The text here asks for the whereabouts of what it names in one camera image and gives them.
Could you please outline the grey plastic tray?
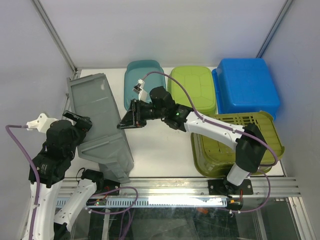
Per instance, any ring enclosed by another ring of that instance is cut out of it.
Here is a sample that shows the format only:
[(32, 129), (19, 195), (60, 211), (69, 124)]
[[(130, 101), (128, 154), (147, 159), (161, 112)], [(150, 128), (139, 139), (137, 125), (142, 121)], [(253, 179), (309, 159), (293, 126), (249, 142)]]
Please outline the grey plastic tray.
[(71, 111), (92, 122), (77, 148), (78, 156), (97, 163), (105, 179), (130, 182), (134, 159), (125, 131), (117, 128), (121, 118), (106, 75), (88, 75), (69, 81), (67, 86)]

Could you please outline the teal plastic tub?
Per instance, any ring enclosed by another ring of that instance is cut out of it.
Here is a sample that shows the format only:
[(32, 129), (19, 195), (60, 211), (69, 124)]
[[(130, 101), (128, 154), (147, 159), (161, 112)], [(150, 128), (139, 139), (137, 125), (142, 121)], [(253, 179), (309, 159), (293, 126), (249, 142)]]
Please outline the teal plastic tub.
[[(149, 72), (162, 72), (164, 70), (156, 60), (137, 60), (130, 62), (127, 65), (126, 72), (124, 74), (124, 108), (129, 109), (132, 99), (138, 99), (138, 94), (133, 91), (135, 85), (137, 85), (139, 79)], [(147, 92), (146, 102), (150, 103), (149, 92), (156, 87), (164, 87), (166, 89), (165, 77), (161, 74), (153, 73), (149, 75), (146, 80), (143, 89)]]

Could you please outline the lime green plastic tub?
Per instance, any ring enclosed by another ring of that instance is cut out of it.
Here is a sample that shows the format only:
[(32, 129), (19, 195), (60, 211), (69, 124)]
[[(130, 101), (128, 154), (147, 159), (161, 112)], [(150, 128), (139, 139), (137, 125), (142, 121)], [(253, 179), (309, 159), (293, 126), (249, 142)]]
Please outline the lime green plastic tub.
[(173, 68), (170, 76), (177, 80), (176, 84), (170, 78), (167, 80), (167, 91), (177, 104), (190, 107), (190, 101), (181, 87), (187, 91), (196, 110), (212, 117), (217, 113), (217, 100), (212, 72), (205, 66), (179, 66)]

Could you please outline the olive green slotted basket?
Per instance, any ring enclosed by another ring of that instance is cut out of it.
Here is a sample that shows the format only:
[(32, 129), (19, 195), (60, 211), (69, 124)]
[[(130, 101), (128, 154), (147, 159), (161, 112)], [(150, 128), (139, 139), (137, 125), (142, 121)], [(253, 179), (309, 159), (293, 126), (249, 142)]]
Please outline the olive green slotted basket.
[[(213, 118), (234, 125), (255, 124), (277, 158), (282, 158), (285, 147), (281, 144), (273, 123), (273, 117), (269, 113), (260, 111), (215, 114)], [(235, 151), (221, 142), (195, 133), (191, 134), (190, 140), (194, 166), (202, 176), (208, 178), (227, 176), (236, 160)]]

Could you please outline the large blue plastic container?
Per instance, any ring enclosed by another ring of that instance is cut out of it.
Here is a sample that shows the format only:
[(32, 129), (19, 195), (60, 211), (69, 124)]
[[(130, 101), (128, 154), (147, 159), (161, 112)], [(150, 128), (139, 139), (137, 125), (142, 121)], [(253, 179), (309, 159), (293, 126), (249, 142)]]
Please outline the large blue plastic container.
[(262, 58), (224, 58), (212, 77), (220, 114), (264, 111), (276, 118), (281, 101)]

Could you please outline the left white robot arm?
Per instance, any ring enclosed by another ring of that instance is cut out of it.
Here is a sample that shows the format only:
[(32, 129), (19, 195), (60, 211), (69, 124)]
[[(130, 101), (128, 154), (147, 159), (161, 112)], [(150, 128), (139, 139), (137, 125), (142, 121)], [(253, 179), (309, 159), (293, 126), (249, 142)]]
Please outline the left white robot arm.
[(28, 157), (30, 165), (30, 200), (24, 240), (68, 240), (76, 218), (93, 194), (105, 188), (104, 175), (100, 171), (85, 170), (75, 191), (59, 212), (56, 203), (66, 171), (93, 126), (91, 119), (68, 110), (64, 119), (50, 118), (42, 113), (23, 128), (37, 130), (46, 135), (40, 152)]

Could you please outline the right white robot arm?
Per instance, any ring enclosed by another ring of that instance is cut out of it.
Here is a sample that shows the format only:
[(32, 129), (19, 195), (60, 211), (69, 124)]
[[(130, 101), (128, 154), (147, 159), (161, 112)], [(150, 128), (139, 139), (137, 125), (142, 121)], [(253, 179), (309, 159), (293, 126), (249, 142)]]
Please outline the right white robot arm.
[(235, 162), (216, 190), (221, 195), (235, 195), (245, 178), (257, 172), (266, 152), (266, 141), (259, 128), (228, 124), (211, 117), (201, 116), (195, 109), (175, 103), (164, 87), (153, 88), (149, 103), (141, 98), (132, 99), (118, 129), (136, 129), (146, 126), (148, 120), (160, 119), (171, 129), (203, 135), (235, 151)]

